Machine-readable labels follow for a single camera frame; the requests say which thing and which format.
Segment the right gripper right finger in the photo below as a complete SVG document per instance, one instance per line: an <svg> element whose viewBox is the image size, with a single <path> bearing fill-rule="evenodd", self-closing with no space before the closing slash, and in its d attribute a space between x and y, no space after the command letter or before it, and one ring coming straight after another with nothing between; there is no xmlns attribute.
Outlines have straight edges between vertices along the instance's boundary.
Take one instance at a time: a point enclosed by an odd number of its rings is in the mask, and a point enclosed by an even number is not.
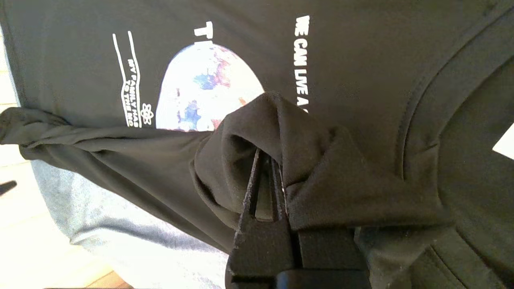
<svg viewBox="0 0 514 289"><path fill-rule="evenodd" d="M299 245L305 269L369 272L351 229L302 230L299 231Z"/></svg>

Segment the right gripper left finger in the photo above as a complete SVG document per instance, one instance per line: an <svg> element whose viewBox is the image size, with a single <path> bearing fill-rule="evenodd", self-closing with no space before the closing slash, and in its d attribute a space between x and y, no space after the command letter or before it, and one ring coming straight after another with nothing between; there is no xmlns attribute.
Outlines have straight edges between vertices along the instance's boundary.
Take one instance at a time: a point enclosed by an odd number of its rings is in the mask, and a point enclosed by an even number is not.
<svg viewBox="0 0 514 289"><path fill-rule="evenodd" d="M272 220L256 216L262 176L268 172L267 190L271 195ZM294 282L297 272L285 190L278 163L261 149L253 159L243 211L234 238L234 247L226 264L228 289L299 289Z"/></svg>

